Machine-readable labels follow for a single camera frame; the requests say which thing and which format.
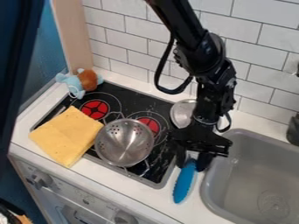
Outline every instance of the brush handle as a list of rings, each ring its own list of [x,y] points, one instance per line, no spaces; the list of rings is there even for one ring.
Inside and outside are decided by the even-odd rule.
[[[187,196],[196,171],[196,161],[194,159],[187,162],[182,168],[177,178],[177,183],[173,189],[173,200],[176,204],[180,203]]]

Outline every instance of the stuffed toy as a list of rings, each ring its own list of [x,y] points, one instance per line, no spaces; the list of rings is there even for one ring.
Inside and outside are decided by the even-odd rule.
[[[79,100],[83,98],[86,92],[94,91],[104,81],[100,74],[83,68],[78,69],[78,75],[66,76],[58,73],[55,80],[67,84],[70,96]]]

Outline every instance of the sink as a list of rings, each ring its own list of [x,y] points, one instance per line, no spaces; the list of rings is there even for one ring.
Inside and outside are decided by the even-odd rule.
[[[299,223],[299,148],[243,129],[228,158],[216,157],[200,187],[205,205],[240,224]]]

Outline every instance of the silver strainer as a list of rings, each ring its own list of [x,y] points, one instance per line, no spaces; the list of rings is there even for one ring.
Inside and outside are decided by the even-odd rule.
[[[143,161],[154,147],[150,128],[134,119],[119,119],[108,123],[95,138],[98,156],[120,167],[130,167]]]

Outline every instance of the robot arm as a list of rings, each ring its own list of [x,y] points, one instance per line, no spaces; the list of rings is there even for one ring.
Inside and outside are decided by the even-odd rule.
[[[202,171],[213,157],[227,156],[228,148],[232,145],[231,141],[213,131],[217,129],[223,132],[230,128],[228,125],[219,130],[217,123],[221,116],[226,116],[231,122],[228,112],[235,103],[233,91],[237,84],[236,73],[232,62],[226,57],[222,39],[202,27],[187,0],[146,2],[170,31],[170,42],[156,70],[156,87],[174,95],[183,92],[193,78],[198,82],[197,106],[192,122],[185,129],[175,130],[171,137],[181,147],[181,150],[177,150],[180,151],[178,161],[181,161],[178,166],[183,165],[186,150],[199,151],[198,171]],[[167,89],[159,86],[158,82],[175,40],[175,60],[190,76],[179,87]]]

